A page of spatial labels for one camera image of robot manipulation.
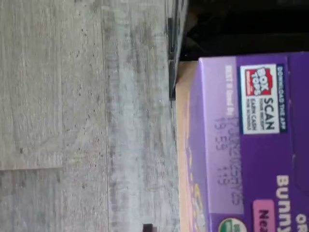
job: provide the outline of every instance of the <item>gray wood grain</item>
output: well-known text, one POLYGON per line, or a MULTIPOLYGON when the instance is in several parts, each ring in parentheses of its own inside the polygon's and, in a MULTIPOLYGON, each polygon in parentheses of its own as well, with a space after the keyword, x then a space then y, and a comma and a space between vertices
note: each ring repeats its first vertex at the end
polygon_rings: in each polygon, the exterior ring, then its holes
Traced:
POLYGON ((65 232, 107 232, 101 2, 62 1, 65 232))
POLYGON ((0 170, 61 166, 57 0, 0 2, 0 170))
POLYGON ((0 232, 61 232, 59 169, 0 171, 0 232))
POLYGON ((0 1, 0 232, 179 230, 166 13, 0 1))
POLYGON ((165 1, 102 2, 110 231, 178 231, 165 1))

